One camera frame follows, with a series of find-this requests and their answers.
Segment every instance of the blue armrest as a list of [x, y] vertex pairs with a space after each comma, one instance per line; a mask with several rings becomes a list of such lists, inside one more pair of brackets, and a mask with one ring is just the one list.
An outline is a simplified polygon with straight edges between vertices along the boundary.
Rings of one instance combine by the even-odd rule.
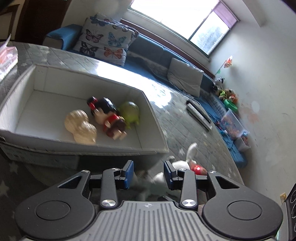
[[76, 43], [82, 26], [77, 24], [71, 24], [63, 28], [56, 29], [51, 31], [46, 36], [52, 39], [61, 39], [63, 40], [62, 50], [68, 50], [73, 47]]

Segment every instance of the sunlight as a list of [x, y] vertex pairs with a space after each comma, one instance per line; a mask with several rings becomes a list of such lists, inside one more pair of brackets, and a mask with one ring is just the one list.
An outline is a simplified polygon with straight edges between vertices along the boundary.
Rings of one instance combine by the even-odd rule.
[[135, 0], [131, 8], [188, 39], [219, 0]]

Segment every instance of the plastic container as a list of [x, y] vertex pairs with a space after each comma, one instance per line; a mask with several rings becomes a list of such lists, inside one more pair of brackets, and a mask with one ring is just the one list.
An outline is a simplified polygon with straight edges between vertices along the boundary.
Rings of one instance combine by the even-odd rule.
[[237, 147], [237, 149], [238, 149], [239, 151], [242, 151], [242, 152], [244, 152], [244, 151], [246, 151], [246, 150], [248, 150], [248, 149], [251, 148], [250, 146], [248, 146], [248, 145], [246, 145], [246, 144], [244, 143], [244, 141], [243, 141], [243, 139], [242, 139], [241, 137], [237, 138], [237, 139], [234, 141], [234, 144], [235, 144], [235, 146]]
[[249, 133], [236, 118], [231, 110], [228, 110], [221, 119], [221, 124], [225, 126], [228, 134], [233, 140], [241, 137], [243, 132]]

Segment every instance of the black circular cover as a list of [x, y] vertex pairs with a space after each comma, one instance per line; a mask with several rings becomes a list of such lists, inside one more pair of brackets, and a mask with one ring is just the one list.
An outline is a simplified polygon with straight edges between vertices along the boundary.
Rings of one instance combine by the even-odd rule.
[[236, 240], [260, 240], [275, 235], [282, 223], [280, 206], [273, 200], [234, 182], [237, 188], [217, 187], [202, 217], [215, 232]]
[[65, 240], [78, 234], [95, 217], [93, 204], [81, 192], [56, 185], [26, 199], [15, 211], [19, 229], [34, 240]]

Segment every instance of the dark door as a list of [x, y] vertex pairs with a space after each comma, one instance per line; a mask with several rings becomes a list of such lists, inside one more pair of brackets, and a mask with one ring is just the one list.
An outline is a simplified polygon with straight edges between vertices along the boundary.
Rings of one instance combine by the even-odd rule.
[[15, 40], [41, 45], [50, 31], [61, 27], [71, 0], [26, 0]]

